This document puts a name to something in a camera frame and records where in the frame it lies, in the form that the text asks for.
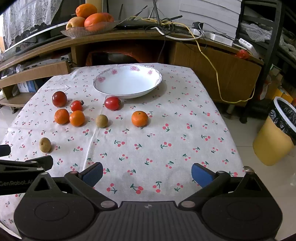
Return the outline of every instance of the floor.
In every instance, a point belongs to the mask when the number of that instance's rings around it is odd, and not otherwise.
[[[4,136],[18,112],[12,114],[9,107],[0,109],[0,139]],[[247,124],[241,124],[239,118],[223,117],[237,146],[244,165],[252,167],[283,212],[283,223],[276,237],[282,240],[296,232],[296,149],[272,167],[265,166],[256,157],[252,142],[263,125],[263,120],[248,118]]]

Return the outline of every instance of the apple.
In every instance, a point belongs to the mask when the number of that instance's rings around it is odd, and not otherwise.
[[[66,25],[66,30],[72,27],[84,27],[84,21],[85,18],[83,17],[73,17],[68,21]]]

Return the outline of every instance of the white ceramic bowl with floral pattern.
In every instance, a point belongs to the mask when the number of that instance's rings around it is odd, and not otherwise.
[[[94,88],[102,94],[131,99],[148,94],[162,81],[161,73],[142,64],[121,64],[101,72]]]

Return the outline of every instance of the television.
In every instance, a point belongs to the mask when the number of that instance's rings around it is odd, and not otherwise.
[[[7,43],[5,41],[6,36],[3,36],[5,52],[22,42],[25,42],[27,40],[30,41],[29,39],[34,36],[36,36],[36,42],[42,42],[46,39],[51,38],[52,36],[50,36],[50,30],[65,26],[71,18],[76,16],[76,8],[79,5],[84,4],[85,2],[86,0],[62,0],[60,7],[50,25],[41,23],[41,25],[33,26],[31,29],[24,31],[20,35],[17,35],[15,39],[12,40],[12,43],[9,46],[7,46]]]

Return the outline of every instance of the kiwi fruit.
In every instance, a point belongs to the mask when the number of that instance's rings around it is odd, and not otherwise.
[[[108,118],[105,115],[98,115],[96,118],[96,125],[99,128],[104,128],[108,125]]]
[[[41,138],[39,142],[39,148],[42,152],[47,153],[50,151],[52,144],[50,140],[46,137]]]

